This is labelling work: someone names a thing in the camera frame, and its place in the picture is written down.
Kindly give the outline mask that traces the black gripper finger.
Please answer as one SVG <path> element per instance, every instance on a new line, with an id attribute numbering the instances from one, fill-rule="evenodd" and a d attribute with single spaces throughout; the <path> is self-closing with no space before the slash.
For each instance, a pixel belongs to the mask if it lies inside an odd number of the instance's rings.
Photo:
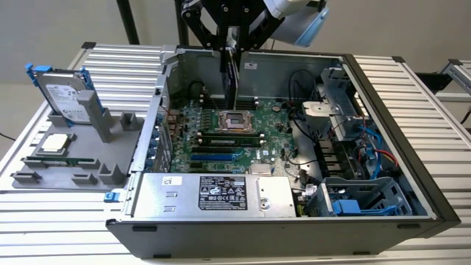
<path id="1" fill-rule="evenodd" d="M 276 30 L 276 18 L 269 12 L 254 16 L 253 12 L 234 12 L 234 63 L 240 65 L 241 55 L 250 49 L 258 49 Z"/>
<path id="2" fill-rule="evenodd" d="M 181 18 L 205 49 L 218 52 L 218 71 L 226 72 L 226 5 L 208 5 L 208 13 L 216 23 L 216 34 L 201 22 L 201 9 L 204 5 L 182 5 Z"/>

